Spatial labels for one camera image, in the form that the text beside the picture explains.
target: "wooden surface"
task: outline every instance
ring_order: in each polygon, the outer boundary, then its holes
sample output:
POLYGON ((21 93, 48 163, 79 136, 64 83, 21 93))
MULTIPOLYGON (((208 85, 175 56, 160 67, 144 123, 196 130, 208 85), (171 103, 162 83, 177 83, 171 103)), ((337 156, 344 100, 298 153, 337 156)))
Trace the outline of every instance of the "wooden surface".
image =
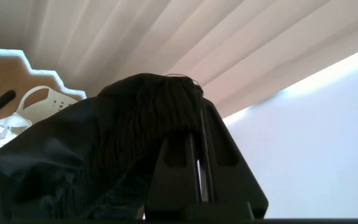
MULTIPOLYGON (((51 72, 30 70, 26 63, 26 59, 23 59, 23 55, 0 53, 0 96, 8 90, 14 90, 16 92, 16 97, 0 110, 0 119, 13 114, 19 106, 23 95, 35 86, 46 85, 60 93, 66 94, 65 88, 59 85, 61 81, 57 80, 51 72)), ((66 95, 76 100, 81 100, 85 97, 82 91, 66 95)), ((43 100, 46 97, 47 90, 37 91, 26 100, 24 107, 43 100)))

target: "white plastic basket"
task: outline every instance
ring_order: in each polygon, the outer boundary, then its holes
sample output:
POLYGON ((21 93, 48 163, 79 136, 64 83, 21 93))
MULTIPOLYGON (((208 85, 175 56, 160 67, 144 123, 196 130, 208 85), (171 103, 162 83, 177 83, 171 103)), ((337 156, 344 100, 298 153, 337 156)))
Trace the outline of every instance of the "white plastic basket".
POLYGON ((70 106, 77 101, 66 95, 56 92, 47 86, 37 86, 29 90, 21 99, 17 113, 22 117, 29 119, 32 124, 35 124, 43 119, 46 119, 58 111, 70 106), (48 89, 48 97, 45 100, 34 103, 23 109, 25 100, 34 92, 38 90, 48 89))

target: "basket hole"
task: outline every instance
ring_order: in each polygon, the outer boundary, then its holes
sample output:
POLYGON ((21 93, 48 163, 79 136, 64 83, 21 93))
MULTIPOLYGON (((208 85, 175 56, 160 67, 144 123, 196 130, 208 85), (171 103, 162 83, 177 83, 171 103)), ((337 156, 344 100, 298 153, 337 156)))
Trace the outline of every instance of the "basket hole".
POLYGON ((48 98, 48 92, 49 92, 48 89, 42 89, 42 90, 37 90, 32 94, 30 94, 30 96, 27 97, 27 99, 25 99, 24 101, 23 109, 33 105, 36 102, 46 100, 48 98))

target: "ceiling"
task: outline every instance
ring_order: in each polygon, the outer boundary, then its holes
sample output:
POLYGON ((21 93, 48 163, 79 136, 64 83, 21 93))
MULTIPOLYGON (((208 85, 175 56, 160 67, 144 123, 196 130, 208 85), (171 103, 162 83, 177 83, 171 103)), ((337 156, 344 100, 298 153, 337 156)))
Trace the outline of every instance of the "ceiling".
POLYGON ((0 0, 0 49, 88 96, 182 73, 227 116, 358 52, 358 0, 0 0))

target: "black fabric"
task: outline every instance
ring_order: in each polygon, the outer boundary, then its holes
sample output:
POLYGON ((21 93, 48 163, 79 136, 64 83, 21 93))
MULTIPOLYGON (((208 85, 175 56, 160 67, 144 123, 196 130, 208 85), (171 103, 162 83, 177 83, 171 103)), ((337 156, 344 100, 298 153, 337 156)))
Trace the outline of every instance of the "black fabric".
POLYGON ((200 95, 143 73, 33 125, 0 148, 0 223, 135 218, 164 137, 200 131, 200 95))

